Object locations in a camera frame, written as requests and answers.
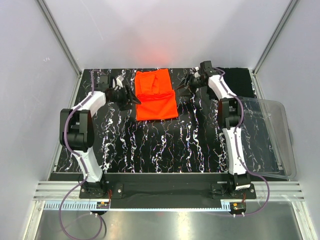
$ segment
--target black marble table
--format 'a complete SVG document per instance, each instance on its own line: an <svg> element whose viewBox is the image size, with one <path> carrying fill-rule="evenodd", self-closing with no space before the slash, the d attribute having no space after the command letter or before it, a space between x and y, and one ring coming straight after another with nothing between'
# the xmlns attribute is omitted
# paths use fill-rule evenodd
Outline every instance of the black marble table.
<svg viewBox="0 0 320 240"><path fill-rule="evenodd" d="M156 69L102 69L106 74L122 75L123 82L135 87L137 71ZM173 88L189 68L170 68ZM224 68L224 80L238 96L255 98L248 69ZM90 72L83 73L76 104L91 90ZM203 87L192 98L176 96L178 117L167 120L136 121L136 110L119 111L107 103L93 117L93 150L105 173L214 173L227 172L227 147L217 124L218 101L210 99ZM277 164L265 122L252 115L244 119L242 144L249 169L276 172ZM81 169L63 147L57 173L77 173Z"/></svg>

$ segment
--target gray wall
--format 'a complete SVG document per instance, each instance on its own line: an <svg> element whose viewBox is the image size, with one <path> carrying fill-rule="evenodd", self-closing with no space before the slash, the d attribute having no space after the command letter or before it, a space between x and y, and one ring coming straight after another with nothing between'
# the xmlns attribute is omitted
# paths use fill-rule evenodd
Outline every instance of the gray wall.
<svg viewBox="0 0 320 240"><path fill-rule="evenodd" d="M46 0L81 68L253 68L290 0Z"/></svg>
<svg viewBox="0 0 320 240"><path fill-rule="evenodd" d="M320 236L320 1L300 1L258 72L264 97L284 104L300 181Z"/></svg>
<svg viewBox="0 0 320 240"><path fill-rule="evenodd" d="M76 75L35 0L0 3L0 239L21 238Z"/></svg>

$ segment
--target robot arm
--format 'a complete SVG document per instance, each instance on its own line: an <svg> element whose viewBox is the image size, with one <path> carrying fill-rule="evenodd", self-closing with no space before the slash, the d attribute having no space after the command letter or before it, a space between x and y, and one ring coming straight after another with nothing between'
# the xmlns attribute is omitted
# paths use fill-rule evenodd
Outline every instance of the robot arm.
<svg viewBox="0 0 320 240"><path fill-rule="evenodd" d="M251 181L250 175L245 169L246 163L241 141L242 129L241 126L237 127L241 119L241 107L223 76L219 75L212 67L211 61L204 61L200 63L200 68L193 69L193 74L187 74L177 89L186 88L180 96L187 97L194 94L198 88L205 86L214 91L219 101L217 121L226 139L229 160L229 192L248 189L251 186Z"/></svg>
<svg viewBox="0 0 320 240"><path fill-rule="evenodd" d="M93 150L95 140L92 117L107 102L117 103L120 110L131 109L132 103L141 104L128 85L123 86L123 77L113 78L103 75L95 86L95 91L75 105L72 109L63 109L60 112L60 143L65 146L64 127L71 111L80 106L73 114L67 128L67 141L73 151L78 164L85 174L87 168L88 176L84 183L84 190L88 193L103 194L106 192L106 181L102 169L99 167Z"/></svg>

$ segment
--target clear plastic bin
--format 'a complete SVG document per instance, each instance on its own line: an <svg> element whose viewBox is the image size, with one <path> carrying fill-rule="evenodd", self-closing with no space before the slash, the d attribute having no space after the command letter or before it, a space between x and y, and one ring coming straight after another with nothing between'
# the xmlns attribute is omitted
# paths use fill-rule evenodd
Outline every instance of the clear plastic bin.
<svg viewBox="0 0 320 240"><path fill-rule="evenodd" d="M297 171L285 107L271 100L243 97L241 101L247 167L263 176L293 179Z"/></svg>

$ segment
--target gray floor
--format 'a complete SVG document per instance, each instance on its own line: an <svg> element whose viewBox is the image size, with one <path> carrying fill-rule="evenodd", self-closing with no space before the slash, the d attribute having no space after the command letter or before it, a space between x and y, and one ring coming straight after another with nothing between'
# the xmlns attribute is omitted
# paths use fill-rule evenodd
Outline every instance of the gray floor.
<svg viewBox="0 0 320 240"><path fill-rule="evenodd" d="M249 202L247 212L259 208ZM64 211L67 231L80 239L91 238L100 223L86 212ZM104 240L302 240L292 206L287 202L269 202L253 216L221 217L206 212L107 212L107 226L97 239ZM67 240L60 229L58 211L45 210L36 240Z"/></svg>

